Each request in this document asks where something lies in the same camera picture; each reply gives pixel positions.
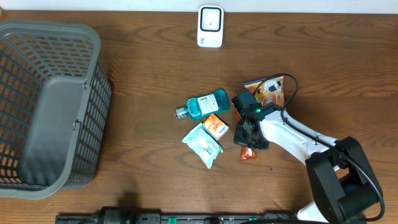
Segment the orange small box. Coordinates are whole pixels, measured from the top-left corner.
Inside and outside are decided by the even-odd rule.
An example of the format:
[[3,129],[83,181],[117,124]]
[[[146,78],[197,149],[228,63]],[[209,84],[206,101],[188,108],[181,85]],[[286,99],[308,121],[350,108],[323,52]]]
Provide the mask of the orange small box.
[[211,114],[206,119],[206,121],[203,123],[203,127],[206,129],[207,133],[209,133],[217,141],[220,140],[229,129],[229,126],[215,114]]

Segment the yellow snack chips bag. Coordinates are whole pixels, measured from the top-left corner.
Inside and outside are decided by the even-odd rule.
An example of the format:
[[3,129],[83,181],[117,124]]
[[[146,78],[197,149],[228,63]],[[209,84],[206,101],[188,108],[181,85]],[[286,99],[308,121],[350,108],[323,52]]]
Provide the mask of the yellow snack chips bag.
[[254,80],[243,83],[251,93],[254,94],[255,99],[263,106],[269,103],[284,105],[284,78],[271,78],[264,83],[263,79]]

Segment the red snack bar wrapper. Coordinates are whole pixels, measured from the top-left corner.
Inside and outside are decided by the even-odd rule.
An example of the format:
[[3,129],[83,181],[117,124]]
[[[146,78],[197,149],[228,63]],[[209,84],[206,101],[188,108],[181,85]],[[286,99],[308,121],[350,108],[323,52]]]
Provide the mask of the red snack bar wrapper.
[[256,159],[257,158],[257,154],[255,153],[255,151],[249,147],[243,147],[242,151],[241,151],[241,157],[240,160],[241,161],[247,161],[249,159]]

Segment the light blue candy packet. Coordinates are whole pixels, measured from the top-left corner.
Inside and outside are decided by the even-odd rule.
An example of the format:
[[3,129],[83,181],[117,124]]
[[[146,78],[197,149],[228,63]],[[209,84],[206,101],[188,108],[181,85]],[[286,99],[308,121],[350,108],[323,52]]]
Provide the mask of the light blue candy packet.
[[207,133],[202,123],[195,126],[183,139],[204,162],[208,169],[211,169],[218,154],[223,152],[223,148],[209,133]]

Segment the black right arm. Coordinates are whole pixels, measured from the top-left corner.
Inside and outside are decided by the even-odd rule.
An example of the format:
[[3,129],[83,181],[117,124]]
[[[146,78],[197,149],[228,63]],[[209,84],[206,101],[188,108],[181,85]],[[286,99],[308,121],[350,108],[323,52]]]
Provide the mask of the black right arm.
[[234,143],[266,150],[275,143],[307,169],[313,202],[293,223],[368,223],[363,212],[375,204],[385,212],[382,189],[360,143],[324,136],[291,118],[275,104],[261,105],[250,91],[231,100],[238,112]]

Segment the teal mouthwash bottle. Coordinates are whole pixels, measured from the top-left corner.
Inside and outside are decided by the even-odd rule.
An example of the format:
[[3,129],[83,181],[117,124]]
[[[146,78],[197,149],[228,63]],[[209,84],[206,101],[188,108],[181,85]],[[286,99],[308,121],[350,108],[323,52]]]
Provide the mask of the teal mouthwash bottle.
[[230,109],[230,103],[226,92],[222,89],[214,93],[187,100],[186,105],[175,110],[178,119],[191,118],[198,121],[211,114],[225,113]]

